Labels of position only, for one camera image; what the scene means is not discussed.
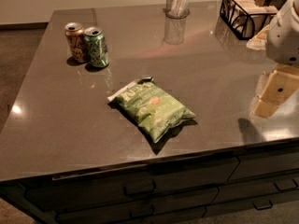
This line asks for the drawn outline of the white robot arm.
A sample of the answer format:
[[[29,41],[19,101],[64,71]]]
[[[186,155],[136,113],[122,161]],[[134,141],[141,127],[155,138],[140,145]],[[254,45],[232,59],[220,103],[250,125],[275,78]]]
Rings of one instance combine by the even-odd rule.
[[[287,0],[270,21],[265,50],[277,63],[299,65],[299,0]]]

